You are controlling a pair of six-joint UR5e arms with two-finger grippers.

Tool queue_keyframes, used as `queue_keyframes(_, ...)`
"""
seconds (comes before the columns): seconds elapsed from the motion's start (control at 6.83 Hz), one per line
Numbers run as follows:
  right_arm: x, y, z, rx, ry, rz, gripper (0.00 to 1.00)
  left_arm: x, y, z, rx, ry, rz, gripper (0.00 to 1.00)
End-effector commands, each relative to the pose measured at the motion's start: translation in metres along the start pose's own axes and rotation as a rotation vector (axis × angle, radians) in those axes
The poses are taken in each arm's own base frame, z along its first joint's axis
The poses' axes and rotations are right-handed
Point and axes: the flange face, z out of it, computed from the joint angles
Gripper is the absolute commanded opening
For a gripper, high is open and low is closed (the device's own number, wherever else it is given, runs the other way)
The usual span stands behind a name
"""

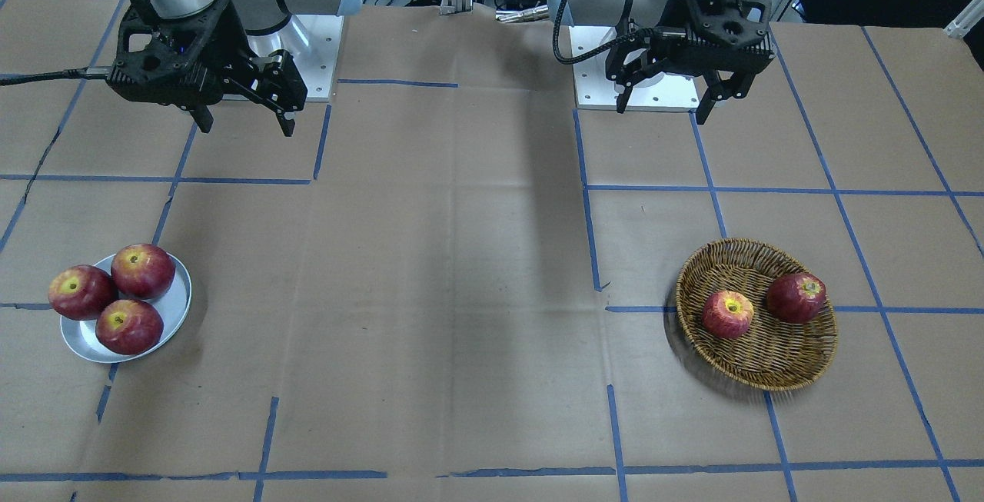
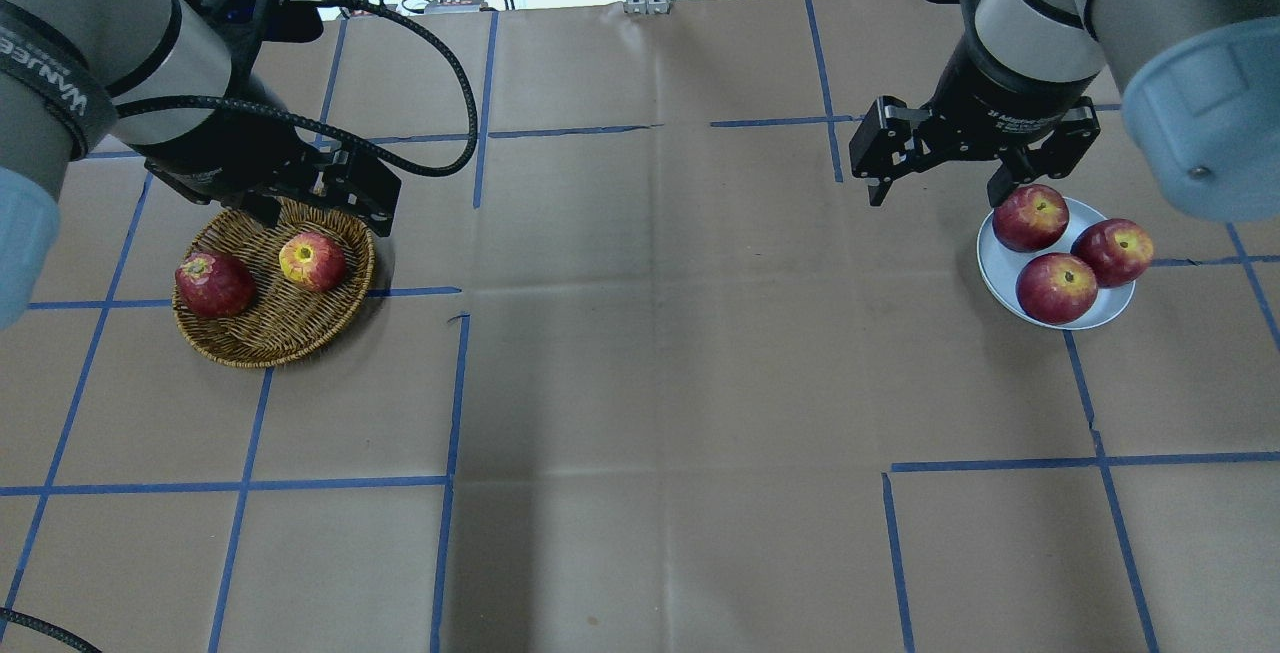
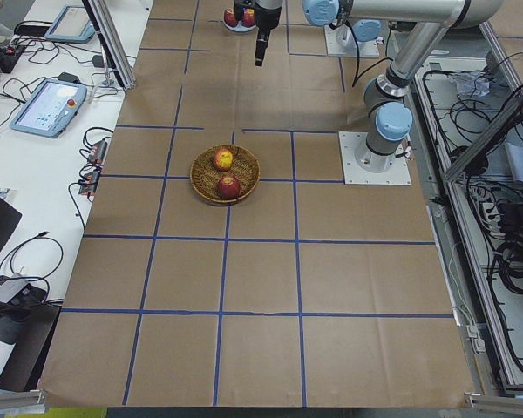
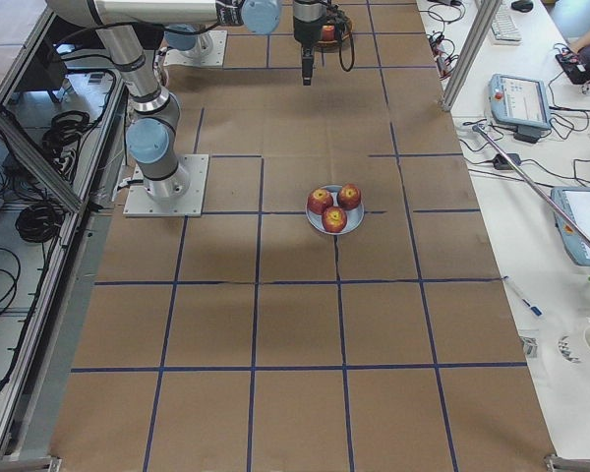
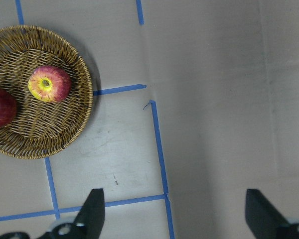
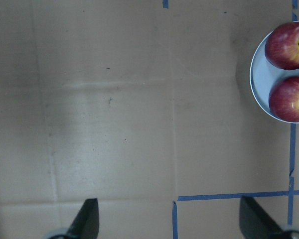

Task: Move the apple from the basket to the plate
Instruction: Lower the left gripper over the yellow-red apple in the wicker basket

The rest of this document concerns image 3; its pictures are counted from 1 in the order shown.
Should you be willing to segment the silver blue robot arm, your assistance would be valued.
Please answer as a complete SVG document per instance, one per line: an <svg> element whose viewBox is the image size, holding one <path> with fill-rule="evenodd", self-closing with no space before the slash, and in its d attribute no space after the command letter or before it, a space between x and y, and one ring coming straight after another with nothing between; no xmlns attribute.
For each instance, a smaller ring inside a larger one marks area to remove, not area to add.
<svg viewBox="0 0 523 418"><path fill-rule="evenodd" d="M414 22L406 44L386 71L366 87L363 101L370 119L366 139L354 151L366 171L391 168L396 149L407 137L412 114L402 104L409 85L445 33L453 28L482 24L501 7L501 1L303 1L306 20L314 26L347 23L349 17Z"/></svg>

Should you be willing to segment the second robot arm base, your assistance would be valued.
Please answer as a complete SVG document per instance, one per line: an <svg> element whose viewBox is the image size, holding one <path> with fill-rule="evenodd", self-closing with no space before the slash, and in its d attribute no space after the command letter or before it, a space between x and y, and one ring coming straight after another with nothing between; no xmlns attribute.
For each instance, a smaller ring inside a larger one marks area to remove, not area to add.
<svg viewBox="0 0 523 418"><path fill-rule="evenodd" d="M338 28L336 40L344 48L356 46L376 40L381 29L381 21L376 19L361 19L354 23L346 21Z"/></svg>

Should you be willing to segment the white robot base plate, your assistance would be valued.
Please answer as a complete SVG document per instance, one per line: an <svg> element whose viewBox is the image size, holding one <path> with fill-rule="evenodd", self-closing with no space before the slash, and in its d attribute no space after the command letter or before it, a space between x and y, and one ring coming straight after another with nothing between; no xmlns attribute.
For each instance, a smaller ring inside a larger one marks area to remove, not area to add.
<svg viewBox="0 0 523 418"><path fill-rule="evenodd" d="M373 153L366 144L366 132L338 132L345 185L411 186L411 175L403 147L390 156Z"/></svg>

